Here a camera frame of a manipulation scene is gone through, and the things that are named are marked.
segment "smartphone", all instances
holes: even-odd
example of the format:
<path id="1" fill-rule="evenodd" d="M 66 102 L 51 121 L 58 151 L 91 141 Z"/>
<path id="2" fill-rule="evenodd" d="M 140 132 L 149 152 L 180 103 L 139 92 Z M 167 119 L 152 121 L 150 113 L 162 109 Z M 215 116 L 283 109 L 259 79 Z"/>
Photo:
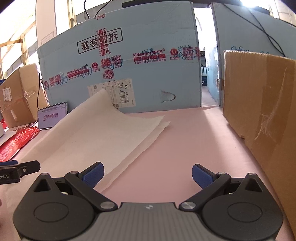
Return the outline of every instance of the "smartphone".
<path id="1" fill-rule="evenodd" d="M 38 110 L 38 129 L 53 128 L 68 114 L 67 102 L 58 103 Z"/>

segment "white label on box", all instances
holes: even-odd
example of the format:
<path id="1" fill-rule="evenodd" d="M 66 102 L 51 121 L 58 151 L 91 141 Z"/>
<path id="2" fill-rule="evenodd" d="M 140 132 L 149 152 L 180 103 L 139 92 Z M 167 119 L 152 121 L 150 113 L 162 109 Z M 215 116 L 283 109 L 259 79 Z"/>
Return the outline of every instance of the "white label on box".
<path id="1" fill-rule="evenodd" d="M 91 85 L 87 88 L 89 90 L 90 97 L 99 92 L 101 89 L 105 89 L 109 93 L 112 104 L 115 108 L 136 106 L 131 79 L 109 81 L 97 85 Z"/>
<path id="2" fill-rule="evenodd" d="M 12 101 L 10 87 L 3 89 L 2 91 L 3 91 L 4 101 Z"/>

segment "pink tablecloth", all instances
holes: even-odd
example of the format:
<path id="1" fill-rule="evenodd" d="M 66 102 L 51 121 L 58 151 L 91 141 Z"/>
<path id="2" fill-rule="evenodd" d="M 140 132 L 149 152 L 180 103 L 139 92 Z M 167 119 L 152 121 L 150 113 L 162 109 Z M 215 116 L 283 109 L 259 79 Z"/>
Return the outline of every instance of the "pink tablecloth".
<path id="1" fill-rule="evenodd" d="M 200 187 L 191 176 L 192 166 L 200 163 L 213 172 L 227 172 L 233 177 L 257 173 L 273 193 L 266 176 L 243 141 L 234 133 L 219 107 L 138 113 L 133 116 L 149 118 L 164 115 L 171 121 L 156 141 L 143 152 L 103 194 L 121 202 L 175 202 L 197 193 Z M 23 148 L 20 159 L 46 131 Z M 0 186 L 0 240 L 11 241 L 10 226 L 6 223 L 7 205 Z M 277 241 L 293 241 L 286 219 Z"/>

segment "cardboard box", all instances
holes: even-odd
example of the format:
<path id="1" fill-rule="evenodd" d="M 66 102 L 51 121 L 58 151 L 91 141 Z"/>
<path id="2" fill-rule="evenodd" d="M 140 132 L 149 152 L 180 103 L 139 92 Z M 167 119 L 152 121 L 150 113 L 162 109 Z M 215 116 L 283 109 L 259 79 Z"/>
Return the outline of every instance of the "cardboard box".
<path id="1" fill-rule="evenodd" d="M 116 108 L 134 113 L 200 107 L 198 46 L 192 4 L 167 1 L 87 20 L 37 53 L 51 105 L 73 110 L 105 88 Z"/>
<path id="2" fill-rule="evenodd" d="M 0 109 L 9 128 L 37 120 L 38 83 L 36 64 L 30 64 L 16 69 L 0 85 Z M 38 106 L 40 109 L 47 106 L 41 87 Z"/>
<path id="3" fill-rule="evenodd" d="M 296 61 L 225 52 L 223 114 L 269 178 L 296 236 Z"/>

